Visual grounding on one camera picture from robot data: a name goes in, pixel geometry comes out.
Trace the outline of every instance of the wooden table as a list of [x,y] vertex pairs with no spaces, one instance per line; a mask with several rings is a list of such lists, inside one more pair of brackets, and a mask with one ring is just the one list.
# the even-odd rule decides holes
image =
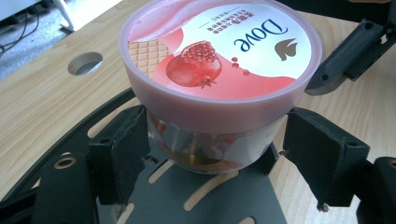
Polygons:
[[[130,87],[118,37],[126,18],[145,0],[124,0],[0,82],[0,198],[59,138],[95,108]],[[304,14],[318,29],[324,57],[356,23]],[[95,51],[103,63],[85,76],[69,74],[78,55]],[[369,161],[396,157],[396,76],[391,49],[355,83],[347,81],[324,96],[305,95],[298,106],[311,109],[371,146]],[[276,138],[281,149],[283,132]],[[357,223],[349,208],[316,209],[317,201],[295,166],[281,158],[270,179],[289,223]]]

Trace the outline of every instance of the ice cream tub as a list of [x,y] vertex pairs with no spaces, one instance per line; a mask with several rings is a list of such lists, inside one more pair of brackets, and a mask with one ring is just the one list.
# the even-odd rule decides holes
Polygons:
[[257,160],[318,68],[312,25],[276,1],[152,1],[125,22],[120,53],[149,136],[201,173]]

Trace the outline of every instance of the pink lid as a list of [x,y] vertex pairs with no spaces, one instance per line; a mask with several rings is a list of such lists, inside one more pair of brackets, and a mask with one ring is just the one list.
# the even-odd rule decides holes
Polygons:
[[284,116],[318,68],[318,34],[275,1],[153,1],[125,22],[120,52],[149,111],[203,133]]

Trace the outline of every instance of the pomegranate image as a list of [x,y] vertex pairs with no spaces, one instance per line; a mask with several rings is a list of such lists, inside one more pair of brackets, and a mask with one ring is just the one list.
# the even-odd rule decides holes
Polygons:
[[220,73],[221,62],[208,41],[187,46],[166,66],[169,79],[184,87],[210,87]]

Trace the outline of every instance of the black cable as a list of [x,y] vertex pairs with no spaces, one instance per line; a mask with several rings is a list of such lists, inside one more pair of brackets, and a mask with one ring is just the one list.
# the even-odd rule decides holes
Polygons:
[[27,28],[27,24],[28,24],[27,15],[28,15],[28,11],[27,11],[27,9],[25,9],[25,24],[24,24],[24,26],[23,26],[23,31],[22,31],[21,36],[20,36],[17,40],[14,40],[14,41],[12,41],[12,42],[9,42],[9,43],[7,43],[7,44],[5,44],[5,45],[0,44],[0,50],[1,50],[1,52],[0,52],[0,59],[3,57],[3,55],[4,55],[7,51],[9,51],[10,49],[14,48],[14,46],[16,46],[22,39],[24,39],[24,38],[25,38],[26,36],[28,36],[28,35],[31,35],[31,34],[37,29],[38,24],[40,23],[40,17],[38,16],[38,12],[36,13],[37,22],[36,22],[36,24],[35,24],[35,29],[33,29],[33,30],[32,30],[31,32],[29,32],[28,34],[25,34],[26,28]]

